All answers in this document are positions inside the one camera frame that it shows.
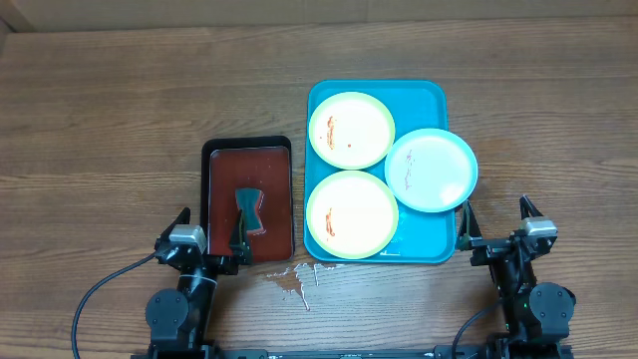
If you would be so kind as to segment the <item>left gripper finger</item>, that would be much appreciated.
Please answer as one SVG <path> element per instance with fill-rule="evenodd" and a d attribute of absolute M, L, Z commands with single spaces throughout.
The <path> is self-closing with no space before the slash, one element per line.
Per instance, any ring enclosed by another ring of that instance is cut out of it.
<path fill-rule="evenodd" d="M 238 212 L 228 246 L 232 251 L 232 257 L 238 264 L 251 265 L 253 263 L 252 249 L 247 234 L 246 215 L 242 209 Z"/>
<path fill-rule="evenodd" d="M 158 242 L 168 241 L 169 235 L 178 224 L 190 223 L 190 208 L 184 207 L 175 220 L 159 235 Z"/>

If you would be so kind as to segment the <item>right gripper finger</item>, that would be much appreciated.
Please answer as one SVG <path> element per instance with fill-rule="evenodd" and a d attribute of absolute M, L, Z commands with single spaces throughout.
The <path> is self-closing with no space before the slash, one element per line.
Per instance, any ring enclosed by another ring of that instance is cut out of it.
<path fill-rule="evenodd" d="M 519 198 L 520 217 L 522 219 L 530 217 L 541 217 L 542 213 L 532 203 L 531 199 L 526 195 Z"/>
<path fill-rule="evenodd" d="M 464 201 L 462 210 L 462 222 L 457 235 L 457 249 L 460 251 L 472 250 L 475 243 L 482 240 L 482 234 L 473 207 L 468 199 Z"/>

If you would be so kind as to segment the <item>green orange sponge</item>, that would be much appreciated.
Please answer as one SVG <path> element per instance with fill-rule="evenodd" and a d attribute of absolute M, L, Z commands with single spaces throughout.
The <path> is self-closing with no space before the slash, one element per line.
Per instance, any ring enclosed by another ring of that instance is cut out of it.
<path fill-rule="evenodd" d="M 258 188 L 244 187 L 235 191 L 236 204 L 244 215 L 246 232 L 248 234 L 257 235 L 265 232 L 260 217 L 263 197 L 263 191 Z"/>

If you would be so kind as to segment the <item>light blue plate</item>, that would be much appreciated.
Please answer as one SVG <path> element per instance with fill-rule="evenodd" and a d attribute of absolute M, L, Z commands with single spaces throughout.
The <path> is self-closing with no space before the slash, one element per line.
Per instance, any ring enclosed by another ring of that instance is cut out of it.
<path fill-rule="evenodd" d="M 385 159 L 385 181 L 403 205 L 421 212 L 444 212 L 470 197 L 479 179 L 472 148 L 440 129 L 414 130 L 400 137 Z"/>

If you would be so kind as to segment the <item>yellow-green plate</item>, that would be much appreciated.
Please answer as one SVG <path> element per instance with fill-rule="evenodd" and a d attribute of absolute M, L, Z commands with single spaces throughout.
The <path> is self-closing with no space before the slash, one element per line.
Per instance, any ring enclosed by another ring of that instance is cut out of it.
<path fill-rule="evenodd" d="M 389 109 L 360 92 L 327 98 L 312 112 L 308 125 L 314 152 L 341 170 L 362 170 L 378 163 L 389 152 L 395 133 Z"/>
<path fill-rule="evenodd" d="M 393 238 L 399 209 L 388 186 L 362 171 L 341 171 L 310 193 L 305 222 L 311 237 L 341 259 L 370 257 Z"/>

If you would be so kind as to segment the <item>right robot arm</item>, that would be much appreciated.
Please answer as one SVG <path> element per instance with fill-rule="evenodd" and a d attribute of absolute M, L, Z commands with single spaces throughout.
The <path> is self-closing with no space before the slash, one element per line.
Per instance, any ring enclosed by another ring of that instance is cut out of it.
<path fill-rule="evenodd" d="M 470 251 L 471 265 L 486 266 L 498 292 L 495 304 L 471 317 L 457 332 L 452 358 L 571 358 L 560 341 L 569 336 L 576 298 L 564 286 L 539 283 L 531 263 L 549 253 L 558 230 L 527 196 L 519 199 L 521 222 L 505 238 L 485 239 L 469 201 L 463 203 L 458 249 Z M 465 331 L 478 319 L 500 308 L 505 331 L 490 334 L 484 346 L 462 348 Z"/>

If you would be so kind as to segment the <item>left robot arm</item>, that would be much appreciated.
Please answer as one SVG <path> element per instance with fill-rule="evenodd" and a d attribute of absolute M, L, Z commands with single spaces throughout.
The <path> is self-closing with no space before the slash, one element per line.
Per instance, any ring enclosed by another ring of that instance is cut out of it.
<path fill-rule="evenodd" d="M 158 291 L 147 304 L 149 358 L 222 358 L 219 346 L 205 339 L 217 277 L 235 275 L 252 262 L 243 211 L 228 241 L 230 256 L 208 254 L 202 227 L 189 221 L 186 207 L 156 240 L 154 258 L 176 269 L 179 278 L 176 288 Z"/>

